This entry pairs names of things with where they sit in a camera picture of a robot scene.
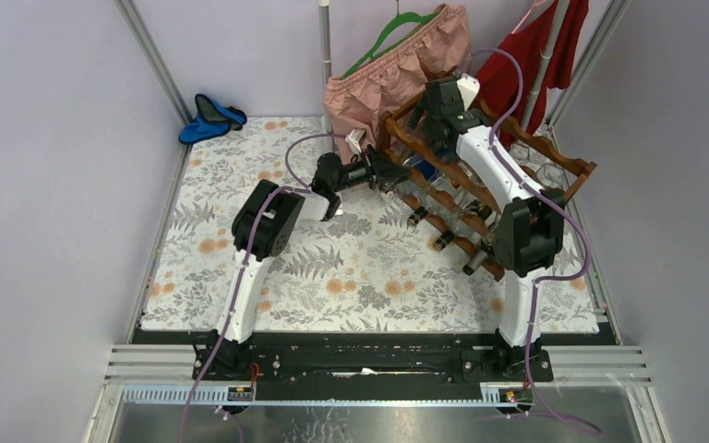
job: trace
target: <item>white wall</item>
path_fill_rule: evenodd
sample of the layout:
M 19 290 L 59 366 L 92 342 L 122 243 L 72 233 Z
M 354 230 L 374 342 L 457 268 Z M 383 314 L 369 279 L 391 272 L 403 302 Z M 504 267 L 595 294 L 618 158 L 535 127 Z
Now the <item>white wall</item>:
M 113 1 L 0 2 L 0 442 L 82 436 L 178 130 Z
M 577 55 L 610 0 L 590 0 Z M 251 115 L 321 115 L 318 0 L 136 0 L 153 40 L 188 105 L 198 92 Z M 402 0 L 401 11 L 430 13 L 439 0 Z M 473 48 L 497 46 L 532 0 L 462 0 Z M 333 0 L 332 73 L 339 76 L 395 17 L 394 0 Z M 403 25 L 391 42 L 413 25 Z M 557 99 L 551 94 L 548 103 Z
M 674 441 L 709 441 L 709 4 L 631 3 L 561 122 L 577 199 Z

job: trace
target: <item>pink garment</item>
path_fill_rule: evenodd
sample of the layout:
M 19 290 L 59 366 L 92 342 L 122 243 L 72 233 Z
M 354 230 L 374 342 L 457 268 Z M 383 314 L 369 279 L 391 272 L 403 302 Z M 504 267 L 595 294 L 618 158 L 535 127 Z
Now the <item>pink garment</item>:
M 463 62 L 471 52 L 466 8 L 439 5 L 436 10 L 437 16 L 388 53 L 347 78 L 328 80 L 324 106 L 334 132 L 346 135 L 362 127 L 373 145 L 379 116 L 423 92 L 426 72 L 438 74 Z M 342 161 L 349 162 L 353 153 L 344 140 L 337 143 Z

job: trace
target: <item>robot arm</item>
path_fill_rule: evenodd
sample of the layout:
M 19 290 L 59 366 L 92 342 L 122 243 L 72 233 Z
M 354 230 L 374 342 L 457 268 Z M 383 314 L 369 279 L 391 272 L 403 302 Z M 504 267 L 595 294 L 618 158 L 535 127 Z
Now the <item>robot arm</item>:
M 510 346 L 524 346 L 539 337 L 534 328 L 531 340 L 526 340 L 531 315 L 531 286 L 538 277 L 548 275 L 555 255 L 563 244 L 563 219 L 523 189 L 494 155 L 511 163 L 521 172 L 522 180 L 535 189 L 542 189 L 512 159 L 495 140 L 488 144 L 491 127 L 477 126 L 458 137 L 456 152 L 469 164 L 493 194 L 501 209 L 501 221 L 496 228 L 493 251 L 490 255 L 508 272 L 505 274 L 506 309 L 499 324 L 500 337 Z M 565 201 L 560 190 L 545 191 L 546 196 L 562 208 Z
M 563 218 L 523 186 L 542 189 L 526 174 L 494 138 L 492 127 L 479 110 L 468 110 L 479 92 L 476 78 L 463 74 L 427 83 L 409 125 L 420 123 L 428 146 L 435 151 L 455 152 L 479 176 L 499 205 L 501 219 L 487 256 L 507 271 L 506 310 L 499 324 L 500 342 L 495 347 L 501 358 L 496 366 L 514 366 L 523 361 L 525 346 L 531 355 L 539 353 L 539 329 L 527 338 L 535 279 L 548 275 L 563 241 Z M 541 191 L 564 208 L 560 189 Z
M 382 157 L 373 148 L 368 147 L 361 151 L 359 139 L 364 133 L 362 129 L 360 131 L 353 131 L 348 138 L 350 144 L 354 145 L 353 151 L 360 152 L 354 162 L 343 165 L 338 155 L 323 154 L 317 161 L 317 171 L 311 182 L 310 192 L 301 196 L 297 192 L 284 191 L 270 201 L 259 220 L 248 265 L 242 276 L 240 272 L 234 274 L 230 284 L 225 306 L 230 306 L 234 298 L 233 310 L 222 312 L 216 323 L 216 329 L 223 330 L 227 317 L 232 316 L 229 328 L 223 333 L 226 340 L 242 343 L 251 336 L 262 283 L 273 260 L 286 247 L 298 221 L 330 220 L 341 206 L 338 193 L 344 189 L 368 184 L 371 189 L 387 191 L 409 177 L 408 170 Z M 269 180 L 260 181 L 235 217 L 232 232 L 236 266 L 243 266 L 254 220 L 268 195 L 278 187 Z

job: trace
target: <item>floral mat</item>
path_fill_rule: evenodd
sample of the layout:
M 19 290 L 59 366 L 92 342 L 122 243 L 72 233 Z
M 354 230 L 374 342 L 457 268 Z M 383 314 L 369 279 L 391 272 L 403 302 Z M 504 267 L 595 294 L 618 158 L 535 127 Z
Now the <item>floral mat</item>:
M 257 181 L 296 186 L 284 153 L 296 139 L 321 132 L 318 117 L 253 118 L 239 132 L 198 143 L 164 240 L 161 261 L 146 292 L 141 327 L 212 329 L 224 310 L 235 271 L 233 218 Z M 290 162 L 313 175 L 323 152 L 319 139 L 299 145 Z M 439 232 L 400 200 L 373 191 L 346 191 L 342 214 L 302 221 L 275 260 L 258 302 L 256 330 L 492 332 L 504 309 L 504 284 L 484 269 L 469 277 L 455 245 L 437 252 Z M 580 255 L 567 226 L 554 271 L 572 274 Z M 585 281 L 542 286 L 543 331 L 597 332 Z

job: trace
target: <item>red garment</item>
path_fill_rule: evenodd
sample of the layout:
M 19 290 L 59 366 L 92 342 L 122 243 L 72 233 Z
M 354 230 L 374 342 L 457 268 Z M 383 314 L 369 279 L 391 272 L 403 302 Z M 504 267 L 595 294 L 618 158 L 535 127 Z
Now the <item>red garment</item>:
M 523 71 L 523 96 L 518 108 L 512 115 L 520 122 L 525 110 L 526 98 L 534 85 L 539 71 L 542 51 L 547 45 L 550 25 L 556 14 L 558 0 L 523 30 L 510 34 L 499 45 L 499 49 L 511 54 L 518 61 Z M 533 134 L 542 124 L 547 106 L 547 88 L 564 89 L 569 87 L 574 64 L 575 48 L 580 39 L 580 29 L 588 14 L 588 0 L 571 0 L 561 25 L 559 38 L 553 50 L 553 56 L 547 66 L 543 82 L 544 88 L 539 91 L 536 106 L 529 120 L 526 132 Z M 479 97 L 485 100 L 487 106 L 499 114 L 506 113 L 515 96 L 518 94 L 518 76 L 515 67 L 501 54 L 492 54 L 476 74 L 480 83 Z M 499 135 L 501 143 L 509 148 L 512 136 L 506 132 Z

